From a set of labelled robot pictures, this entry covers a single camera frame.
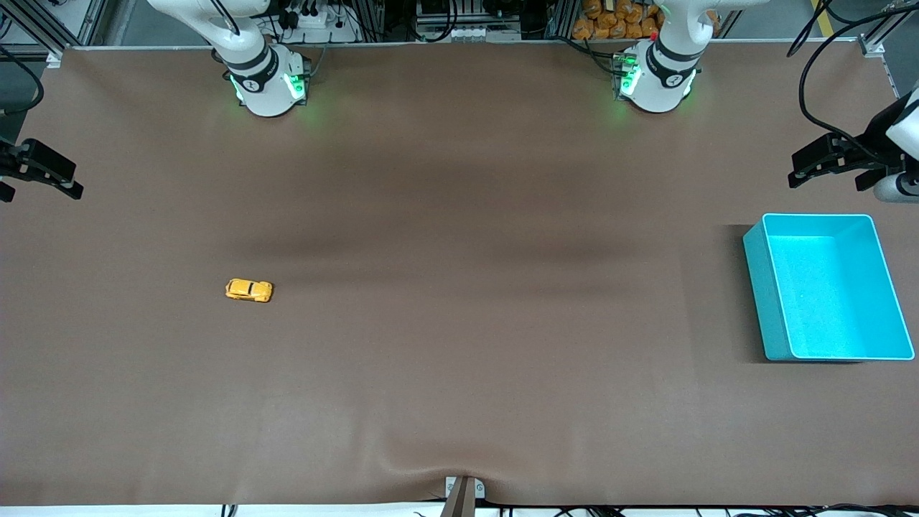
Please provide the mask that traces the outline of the yellow beetle toy car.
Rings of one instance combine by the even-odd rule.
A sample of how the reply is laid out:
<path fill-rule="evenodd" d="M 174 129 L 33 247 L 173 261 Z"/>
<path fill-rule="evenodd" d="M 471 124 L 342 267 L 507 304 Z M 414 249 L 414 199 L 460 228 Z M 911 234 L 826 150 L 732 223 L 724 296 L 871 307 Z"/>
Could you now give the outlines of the yellow beetle toy car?
<path fill-rule="evenodd" d="M 225 286 L 225 296 L 233 300 L 270 302 L 273 293 L 274 285 L 268 281 L 234 278 Z"/>

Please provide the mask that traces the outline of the turquoise plastic bin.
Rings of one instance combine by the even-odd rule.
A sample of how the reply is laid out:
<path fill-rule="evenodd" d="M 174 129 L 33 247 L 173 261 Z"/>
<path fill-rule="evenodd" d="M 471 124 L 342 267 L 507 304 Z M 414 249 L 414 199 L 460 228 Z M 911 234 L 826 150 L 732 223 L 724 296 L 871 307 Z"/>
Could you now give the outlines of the turquoise plastic bin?
<path fill-rule="evenodd" d="M 768 360 L 915 359 L 869 215 L 766 213 L 744 250 Z"/>

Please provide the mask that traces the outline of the orange objects pile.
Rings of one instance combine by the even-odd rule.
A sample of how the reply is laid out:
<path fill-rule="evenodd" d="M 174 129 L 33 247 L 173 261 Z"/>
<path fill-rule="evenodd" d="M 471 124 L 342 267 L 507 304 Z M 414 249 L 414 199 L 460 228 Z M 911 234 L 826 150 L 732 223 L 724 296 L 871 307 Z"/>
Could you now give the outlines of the orange objects pile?
<path fill-rule="evenodd" d="M 573 40 L 654 39 L 666 15 L 652 0 L 579 0 Z"/>

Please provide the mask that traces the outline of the white power strip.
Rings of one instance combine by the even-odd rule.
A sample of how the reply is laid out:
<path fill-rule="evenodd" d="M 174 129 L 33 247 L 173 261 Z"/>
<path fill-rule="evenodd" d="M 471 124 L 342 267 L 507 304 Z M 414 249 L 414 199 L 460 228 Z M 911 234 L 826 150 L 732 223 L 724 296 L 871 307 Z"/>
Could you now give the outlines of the white power strip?
<path fill-rule="evenodd" d="M 275 0 L 278 41 L 285 44 L 364 42 L 357 14 L 338 0 Z"/>

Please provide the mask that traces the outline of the black equipment rack unit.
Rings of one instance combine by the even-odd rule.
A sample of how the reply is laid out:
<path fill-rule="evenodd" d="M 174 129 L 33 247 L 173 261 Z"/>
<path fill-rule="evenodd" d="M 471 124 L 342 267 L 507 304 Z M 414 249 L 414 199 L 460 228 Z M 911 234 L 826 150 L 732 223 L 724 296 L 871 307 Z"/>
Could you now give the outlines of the black equipment rack unit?
<path fill-rule="evenodd" d="M 518 42 L 525 0 L 407 0 L 414 38 L 423 42 Z"/>

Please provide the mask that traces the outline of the brown table cloth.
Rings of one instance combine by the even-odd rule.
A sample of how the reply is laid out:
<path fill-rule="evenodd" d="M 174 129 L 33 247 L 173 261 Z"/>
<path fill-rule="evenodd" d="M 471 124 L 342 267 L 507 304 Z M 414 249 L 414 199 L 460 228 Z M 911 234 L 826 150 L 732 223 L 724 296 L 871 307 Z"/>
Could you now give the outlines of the brown table cloth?
<path fill-rule="evenodd" d="M 919 360 L 774 363 L 742 236 L 866 213 L 919 338 L 919 207 L 788 189 L 808 44 L 675 111 L 562 44 L 328 50 L 240 107 L 207 50 L 69 50 L 0 204 L 0 505 L 919 505 Z M 229 299 L 268 281 L 270 302 Z"/>

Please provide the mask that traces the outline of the aluminium frame profile with bracket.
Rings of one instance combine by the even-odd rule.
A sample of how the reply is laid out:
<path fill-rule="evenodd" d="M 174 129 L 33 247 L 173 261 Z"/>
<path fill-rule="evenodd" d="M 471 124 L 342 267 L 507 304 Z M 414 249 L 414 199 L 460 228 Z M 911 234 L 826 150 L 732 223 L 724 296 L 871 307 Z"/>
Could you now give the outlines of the aluminium frame profile with bracket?
<path fill-rule="evenodd" d="M 877 14 L 877 23 L 867 32 L 859 35 L 859 46 L 865 57 L 881 57 L 884 55 L 884 42 L 892 36 L 896 29 L 905 26 L 914 14 L 919 13 L 919 0 L 890 0 L 880 13 Z"/>

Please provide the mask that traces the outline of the grey metal bracket plate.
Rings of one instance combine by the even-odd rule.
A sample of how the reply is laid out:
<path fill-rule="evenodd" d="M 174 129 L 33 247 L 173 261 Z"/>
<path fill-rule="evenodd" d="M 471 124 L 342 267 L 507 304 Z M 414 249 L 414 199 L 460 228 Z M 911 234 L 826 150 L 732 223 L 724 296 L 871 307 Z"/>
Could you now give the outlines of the grey metal bracket plate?
<path fill-rule="evenodd" d="M 457 486 L 466 487 L 468 492 L 474 494 L 476 500 L 484 500 L 486 496 L 485 484 L 479 478 L 471 477 L 446 477 L 444 498 L 448 498 Z"/>

